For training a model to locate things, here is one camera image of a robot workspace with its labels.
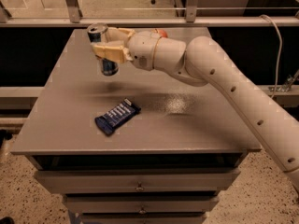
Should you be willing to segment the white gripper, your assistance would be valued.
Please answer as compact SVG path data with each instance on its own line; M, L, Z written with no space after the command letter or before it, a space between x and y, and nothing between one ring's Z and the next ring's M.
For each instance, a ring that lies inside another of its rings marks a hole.
M154 32L143 31L135 33L134 29L109 27L107 41L120 41L124 46L104 46L92 44L94 54L114 63L132 61L134 67L151 71L153 69L154 52L161 36Z

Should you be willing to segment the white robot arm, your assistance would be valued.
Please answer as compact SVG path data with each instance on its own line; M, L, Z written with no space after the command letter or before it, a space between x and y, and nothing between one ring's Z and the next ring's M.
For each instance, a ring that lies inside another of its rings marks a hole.
M162 71L183 83L217 89L242 118L280 170L299 189L299 122L252 83L208 36L190 43L159 31L98 24L88 30L94 54L114 63Z

